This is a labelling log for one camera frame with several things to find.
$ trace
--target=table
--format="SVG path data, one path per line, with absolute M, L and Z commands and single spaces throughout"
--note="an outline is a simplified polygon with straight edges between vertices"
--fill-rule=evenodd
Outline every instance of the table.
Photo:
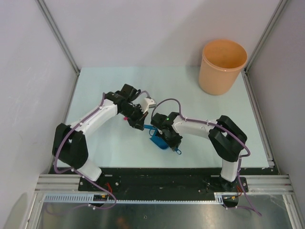
M 248 136 L 246 145 L 251 156 L 243 159 L 242 167 L 268 167 L 263 143 L 241 74 L 229 92 L 220 96 L 205 93 L 198 85 L 199 67 L 108 67 L 82 68 L 67 117 L 67 124 L 78 120 L 94 108 L 103 92 L 115 92 L 127 83 L 147 90 L 157 102 L 176 98 L 182 113 L 189 118 L 211 120 L 229 116 Z M 157 112 L 178 111 L 175 102 L 158 107 Z M 100 167 L 221 167 L 222 160 L 210 141 L 184 135 L 177 155 L 170 149 L 159 149 L 150 139 L 148 130 L 129 127 L 122 115 L 107 121 L 87 139 L 89 157 Z M 58 162 L 59 167 L 68 165 Z

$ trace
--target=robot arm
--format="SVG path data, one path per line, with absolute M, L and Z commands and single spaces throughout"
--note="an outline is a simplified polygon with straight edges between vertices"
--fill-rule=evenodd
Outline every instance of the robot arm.
M 102 104 L 95 107 L 83 118 L 70 125 L 59 124 L 55 132 L 53 155 L 57 154 L 59 146 L 67 133 L 77 126 L 64 143 L 59 160 L 77 169 L 90 180 L 96 181 L 102 171 L 89 159 L 86 138 L 117 114 L 127 117 L 131 127 L 143 130 L 148 109 L 154 107 L 156 103 L 151 98 L 145 98 L 140 104 L 133 104 L 132 101 L 140 94 L 140 90 L 125 84 L 120 91 L 107 93 Z
M 237 136 L 242 142 L 246 142 L 247 136 L 227 116 L 222 115 L 218 120 L 209 121 L 210 124 L 223 126 Z M 228 182 L 234 182 L 237 176 L 239 154 L 243 147 L 231 136 L 223 135 L 222 131 L 213 125 L 185 121 L 177 112 L 171 112 L 169 116 L 156 113 L 151 124 L 158 128 L 161 137 L 168 146 L 175 150 L 181 143 L 183 134 L 191 134 L 210 140 L 217 152 L 223 159 L 221 178 Z

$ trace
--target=trash bin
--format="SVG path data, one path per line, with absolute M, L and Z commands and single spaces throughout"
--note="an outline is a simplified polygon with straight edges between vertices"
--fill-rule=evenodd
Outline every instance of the trash bin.
M 203 49 L 199 85 L 207 93 L 221 95 L 234 84 L 247 61 L 247 52 L 230 40 L 209 42 Z

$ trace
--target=bucket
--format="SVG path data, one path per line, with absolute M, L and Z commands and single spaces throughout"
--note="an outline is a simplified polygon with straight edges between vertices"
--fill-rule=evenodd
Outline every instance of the bucket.
M 208 94 L 221 95 L 234 84 L 247 61 L 247 52 L 230 40 L 209 42 L 203 49 L 199 85 Z

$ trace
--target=white table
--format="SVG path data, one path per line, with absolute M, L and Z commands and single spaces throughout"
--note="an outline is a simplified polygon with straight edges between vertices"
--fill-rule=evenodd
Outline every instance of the white table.
M 127 83 L 147 90 L 160 102 L 176 98 L 182 113 L 189 118 L 217 119 L 229 116 L 248 136 L 252 154 L 243 159 L 242 167 L 268 167 L 262 140 L 241 74 L 229 92 L 221 96 L 206 94 L 198 85 L 199 67 L 113 67 L 82 68 L 69 110 L 67 124 L 84 116 L 101 100 L 103 92 L 115 92 Z M 156 112 L 177 111 L 175 102 L 162 104 Z M 170 149 L 159 149 L 148 130 L 129 127 L 122 115 L 107 121 L 87 139 L 89 157 L 100 167 L 221 167 L 221 158 L 210 141 L 184 135 L 179 156 Z M 59 162 L 58 166 L 67 165 Z

